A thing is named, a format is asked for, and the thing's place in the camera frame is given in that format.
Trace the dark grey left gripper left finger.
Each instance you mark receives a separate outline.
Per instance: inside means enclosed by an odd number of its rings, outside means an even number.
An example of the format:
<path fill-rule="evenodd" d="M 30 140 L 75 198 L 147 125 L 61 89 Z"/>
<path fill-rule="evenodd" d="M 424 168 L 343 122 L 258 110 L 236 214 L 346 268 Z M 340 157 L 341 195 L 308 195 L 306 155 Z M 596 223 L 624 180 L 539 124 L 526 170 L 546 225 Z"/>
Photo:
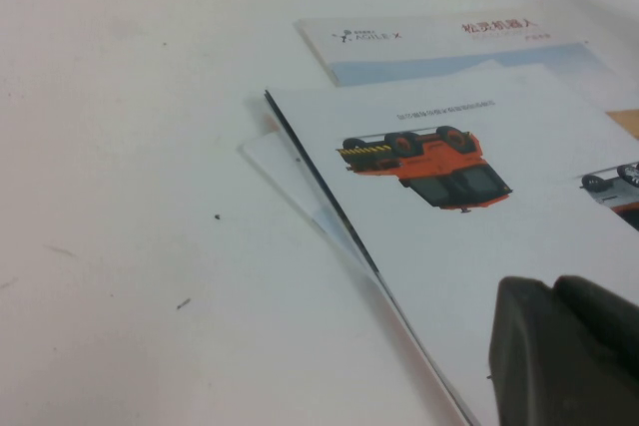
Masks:
<path fill-rule="evenodd" d="M 600 343 L 553 285 L 499 282 L 489 366 L 502 425 L 638 422 L 638 361 Z"/>

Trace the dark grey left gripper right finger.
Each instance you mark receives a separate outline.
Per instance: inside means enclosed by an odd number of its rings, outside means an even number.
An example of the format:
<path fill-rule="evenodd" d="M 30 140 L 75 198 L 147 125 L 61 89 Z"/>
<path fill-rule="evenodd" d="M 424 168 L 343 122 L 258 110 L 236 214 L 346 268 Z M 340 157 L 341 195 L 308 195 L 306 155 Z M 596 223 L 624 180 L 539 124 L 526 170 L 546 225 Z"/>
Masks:
<path fill-rule="evenodd" d="M 624 362 L 638 361 L 638 306 L 580 276 L 560 276 L 553 291 L 597 340 Z"/>

